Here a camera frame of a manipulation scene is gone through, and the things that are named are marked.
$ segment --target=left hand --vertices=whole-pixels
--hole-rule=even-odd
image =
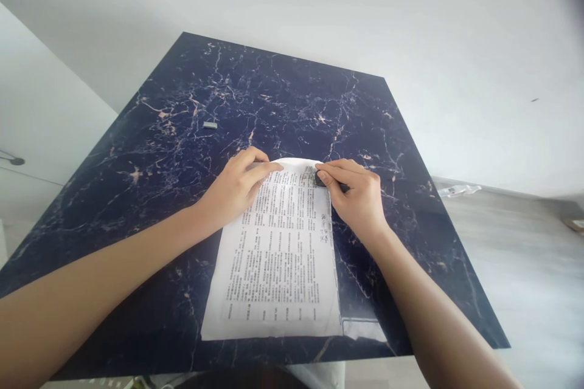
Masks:
[[[262,164],[247,170],[253,162]],[[281,164],[269,162],[258,148],[250,147],[229,159],[223,171],[195,205],[215,231],[238,218],[254,202],[263,180]]]

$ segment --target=gray floor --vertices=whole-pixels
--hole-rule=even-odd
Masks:
[[[446,199],[454,226],[512,348],[503,361],[528,389],[584,387],[584,237],[565,204],[479,191]],[[428,387],[412,357],[347,362],[346,388]]]

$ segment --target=hand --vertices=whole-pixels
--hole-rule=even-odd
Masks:
[[[378,174],[347,159],[317,164],[316,168],[330,192],[336,212],[365,246],[389,230],[383,214]],[[342,192],[339,181],[349,186],[347,193]]]
[[[248,170],[257,161],[262,164]],[[230,158],[195,204],[204,216],[205,225],[211,225],[215,232],[238,218],[254,202],[264,179],[273,171],[283,169],[281,164],[269,162],[268,156],[253,146]]]

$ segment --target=table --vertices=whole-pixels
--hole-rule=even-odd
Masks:
[[[191,205],[251,145],[271,159],[345,157],[378,173],[386,217],[409,251],[492,347],[509,346],[383,78],[189,33],[0,271],[0,296]],[[128,297],[54,378],[412,354],[377,266],[336,214],[333,228],[341,315],[377,318],[387,342],[202,342],[218,232]]]

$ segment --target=right hand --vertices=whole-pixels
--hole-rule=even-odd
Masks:
[[[316,168],[336,212],[365,246],[390,229],[383,213],[377,173],[347,159],[316,164]],[[350,187],[347,193],[342,192],[339,181]]]

